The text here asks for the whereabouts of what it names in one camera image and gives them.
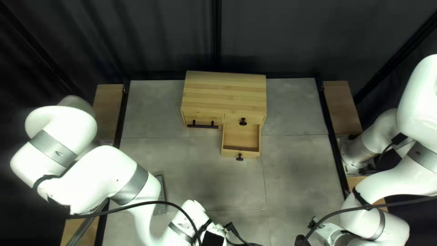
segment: wooden box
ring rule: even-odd
[[[258,158],[266,76],[187,71],[181,112],[186,127],[223,129],[223,156]]]

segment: wooden plank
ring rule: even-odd
[[[114,139],[121,97],[123,96],[122,91],[122,84],[100,84],[97,86],[93,104],[97,121],[97,138]]]
[[[100,84],[97,86],[93,109],[96,113],[97,138],[113,140],[117,129],[118,115],[123,95],[122,84]],[[72,219],[65,222],[61,246],[65,246],[85,219]],[[79,246],[94,246],[99,218],[95,218]]]
[[[323,85],[335,134],[363,132],[347,81],[325,81]]]
[[[347,178],[347,184],[349,185],[349,190],[352,192],[352,188],[357,186],[361,181],[363,181],[367,176],[358,176],[358,177],[348,177]],[[373,205],[377,204],[385,204],[385,199],[379,199],[378,201],[374,202]],[[388,211],[386,207],[381,208],[384,211]]]
[[[62,235],[61,246],[67,245],[68,241],[73,237],[76,230],[82,224],[85,219],[72,219],[67,220],[64,227],[64,233]],[[99,217],[96,217],[91,225],[88,227],[85,234],[80,239],[77,246],[94,246],[96,240],[97,227],[99,224]]]

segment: black frame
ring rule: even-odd
[[[328,130],[329,143],[331,143],[332,154],[334,155],[335,167],[340,180],[343,197],[346,199],[349,195],[349,185],[347,183],[346,173],[344,172],[343,161],[341,158],[340,149],[338,148],[337,138],[335,136],[334,127],[331,121],[331,115],[329,114],[328,104],[326,103],[325,87],[323,86],[323,81],[318,76],[316,76],[315,79],[317,91],[319,93],[320,106],[322,107],[323,118]]]
[[[125,123],[126,109],[128,105],[129,88],[131,81],[125,80],[123,83],[123,95],[121,97],[120,112],[118,113],[117,128],[115,130],[114,144],[113,147],[120,148],[121,137],[123,135],[123,126]],[[102,211],[108,211],[109,202],[105,205]],[[107,215],[102,215],[99,218],[99,224],[97,225],[96,239],[94,241],[94,246],[101,246],[103,244],[103,236],[106,228],[106,221],[108,219]]]

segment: drawer knob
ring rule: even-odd
[[[238,154],[238,157],[236,158],[237,161],[242,161],[242,160],[244,160],[243,158],[241,158],[241,155],[242,155],[242,154]]]
[[[246,120],[246,118],[241,118],[240,126],[245,126],[245,125],[247,125],[247,122],[246,122],[245,120]]]

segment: dark backdrop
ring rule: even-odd
[[[188,69],[348,80],[355,94],[436,10],[434,0],[3,0],[0,239],[58,245],[62,218],[9,168],[35,107],[97,84],[182,79]],[[403,84],[437,35],[381,83]],[[360,117],[382,103],[374,90]]]

